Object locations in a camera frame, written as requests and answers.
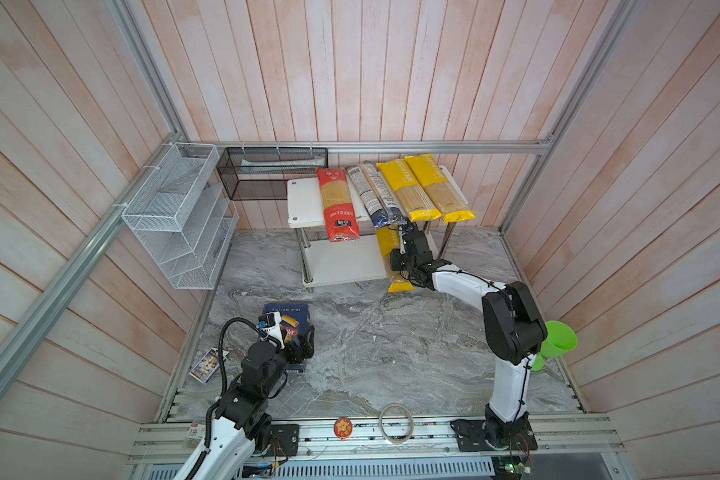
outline spaghetti package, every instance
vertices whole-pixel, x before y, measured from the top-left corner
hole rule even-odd
[[[443,222],[450,224],[474,219],[472,210],[464,203],[430,154],[408,156],[405,158],[405,163],[411,168],[432,203],[442,213]]]
[[[382,202],[376,198],[376,194],[373,193],[373,189],[365,179],[365,175],[362,170],[360,170],[360,167],[348,167],[347,176],[358,190],[360,200],[362,200],[363,205],[365,205],[368,215],[371,216],[373,227],[382,228],[389,224],[389,218],[387,218],[387,212],[384,206],[382,206]]]
[[[389,263],[389,255],[395,248],[400,248],[400,237],[396,230],[390,230],[388,226],[384,226],[376,230],[376,240],[378,240],[378,248],[382,251],[382,261],[389,278],[389,293],[403,292],[405,290],[415,290],[411,282],[402,277],[400,272],[394,272]]]
[[[317,168],[323,216],[326,218],[328,240],[342,242],[360,238],[355,208],[349,194],[344,170]]]
[[[399,158],[379,164],[378,167],[398,196],[400,204],[408,212],[411,222],[436,220],[442,216],[440,210],[432,204],[422,186],[416,181],[405,160]]]
[[[392,192],[387,188],[386,183],[382,175],[376,170],[376,166],[371,162],[365,162],[360,165],[362,172],[365,174],[365,179],[368,180],[368,184],[371,185],[373,193],[382,202],[384,211],[387,214],[387,221],[389,225],[404,225],[406,222],[403,212],[398,206],[398,202],[392,196]]]

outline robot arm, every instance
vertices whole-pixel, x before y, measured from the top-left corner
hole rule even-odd
[[[547,328],[528,287],[485,280],[442,259],[435,260],[426,236],[415,224],[403,227],[402,249],[392,252],[393,270],[405,271],[412,283],[448,293],[483,313],[485,339],[496,355],[494,390],[485,408],[485,440],[503,449],[519,432],[530,431],[525,398],[530,368],[547,338]],[[458,429],[464,423],[455,421]],[[526,437],[531,449],[536,442]]]
[[[235,476],[254,452],[266,450],[278,442],[272,435],[272,418],[266,413],[269,399],[275,398],[288,381],[289,363],[301,363],[314,353],[314,329],[284,343],[280,331],[280,312],[259,317],[259,325],[243,318],[228,321],[221,329],[219,351],[226,329],[234,322],[243,322],[257,331],[264,341],[248,349],[240,367],[242,373],[226,386],[223,360],[221,397],[206,414],[206,438],[198,445],[175,480],[216,480]],[[280,379],[285,380],[276,388]]]

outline wall-mounted organizer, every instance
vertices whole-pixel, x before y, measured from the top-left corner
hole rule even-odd
[[[328,168],[325,148],[228,147],[218,171],[232,200],[286,200],[286,183],[317,176]]]
[[[174,288],[212,289],[230,246],[239,216],[222,184],[204,188],[218,163],[215,145],[174,144],[123,212]]]

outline round badge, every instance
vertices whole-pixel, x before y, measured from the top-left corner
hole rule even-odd
[[[352,421],[346,417],[339,418],[333,424],[333,432],[341,439],[349,437],[352,434]]]

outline marble floor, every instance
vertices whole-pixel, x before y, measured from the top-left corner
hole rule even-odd
[[[440,243],[442,232],[433,232]],[[502,282],[516,280],[499,237],[488,229],[457,230],[446,258],[471,273]],[[222,272],[194,365],[218,343],[221,325],[233,316],[255,320],[268,302],[309,304],[316,327],[315,356],[306,372],[292,373],[270,401],[274,418],[377,416],[401,403],[416,416],[483,415],[493,388],[494,356],[476,310],[428,290],[387,293],[386,280],[315,288],[301,281],[293,232],[240,232]],[[229,378],[255,333],[233,326],[226,336]],[[174,400],[174,420],[201,419],[221,388],[220,374],[205,385],[186,377]],[[576,411],[557,363],[532,374],[531,412]]]

